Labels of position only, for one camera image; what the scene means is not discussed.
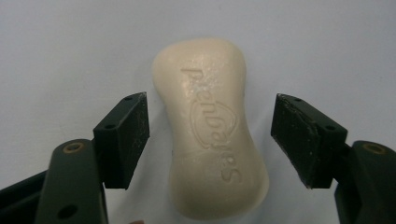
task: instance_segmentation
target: black object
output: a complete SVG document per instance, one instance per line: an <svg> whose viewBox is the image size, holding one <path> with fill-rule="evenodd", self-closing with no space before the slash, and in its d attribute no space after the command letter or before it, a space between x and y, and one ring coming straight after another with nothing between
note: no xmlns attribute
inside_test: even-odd
<svg viewBox="0 0 396 224"><path fill-rule="evenodd" d="M102 182L129 187L149 138L146 93L122 99L93 131L55 148L47 172L2 189L0 223L108 223Z"/></svg>
<svg viewBox="0 0 396 224"><path fill-rule="evenodd" d="M305 186L328 189L342 224L396 223L396 153L377 143L345 144L347 130L305 101L276 96L271 135Z"/></svg>

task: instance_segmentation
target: soap bar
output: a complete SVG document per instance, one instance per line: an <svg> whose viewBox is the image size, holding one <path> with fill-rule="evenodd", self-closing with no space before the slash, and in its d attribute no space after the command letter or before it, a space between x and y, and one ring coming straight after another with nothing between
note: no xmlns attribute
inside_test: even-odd
<svg viewBox="0 0 396 224"><path fill-rule="evenodd" d="M258 206L269 181L247 126L242 52L224 39L184 41L162 50L152 73L173 131L169 184L177 210L208 220Z"/></svg>

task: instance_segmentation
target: hourglass-shaped soap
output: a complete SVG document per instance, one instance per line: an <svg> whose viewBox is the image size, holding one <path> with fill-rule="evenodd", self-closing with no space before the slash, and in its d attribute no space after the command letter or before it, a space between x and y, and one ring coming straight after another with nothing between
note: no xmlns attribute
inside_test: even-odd
<svg viewBox="0 0 396 224"><path fill-rule="evenodd" d="M235 216L268 191L244 109L246 66L229 41L205 38L162 50L152 65L173 131L170 194L194 219Z"/></svg>

